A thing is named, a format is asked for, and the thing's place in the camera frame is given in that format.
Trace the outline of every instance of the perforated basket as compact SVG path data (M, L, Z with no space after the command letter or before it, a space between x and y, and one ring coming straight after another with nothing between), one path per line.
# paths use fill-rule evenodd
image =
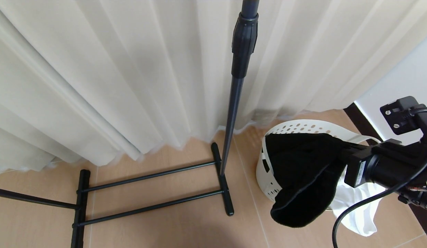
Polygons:
M361 143L369 139L380 143L374 137L360 135L339 125L319 120L286 121L270 129L265 136L270 133L328 133L351 143ZM267 148L265 147L265 136L262 139L262 151L259 156L258 165L256 166L256 180L265 196L274 202L276 195L282 188L273 176L273 167L271 166L270 158L267 155Z

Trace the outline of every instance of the white label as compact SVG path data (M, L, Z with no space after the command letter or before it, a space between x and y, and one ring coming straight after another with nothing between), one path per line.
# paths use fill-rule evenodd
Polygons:
M359 173L357 174L357 179L355 180L355 185L360 184L360 182L362 180L362 176L363 176L363 171L365 170L365 165L366 165L366 161L363 161L360 163Z

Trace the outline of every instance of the wall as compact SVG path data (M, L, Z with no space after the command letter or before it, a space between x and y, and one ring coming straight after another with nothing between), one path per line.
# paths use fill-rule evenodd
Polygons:
M405 96L413 96L427 106L427 37L355 104L383 140L394 138L406 145L418 141L421 131L395 135L379 110L381 106Z

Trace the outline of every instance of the white curtain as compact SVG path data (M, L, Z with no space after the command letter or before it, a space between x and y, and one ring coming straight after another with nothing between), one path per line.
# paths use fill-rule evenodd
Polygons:
M240 6L0 0L0 170L209 141ZM236 128L344 108L426 36L427 0L261 1Z

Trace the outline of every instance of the white laundry basket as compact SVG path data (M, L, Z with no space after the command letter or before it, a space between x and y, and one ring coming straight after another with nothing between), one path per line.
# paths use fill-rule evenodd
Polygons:
M339 125L319 120L286 121L270 129L265 136L270 133L328 133L336 138L351 143L361 143L369 139L380 143L380 141L374 137L360 135ZM275 197L282 188L273 176L273 167L271 166L265 146L265 136L262 139L262 151L259 156L258 165L256 166L256 180L265 196L275 202Z

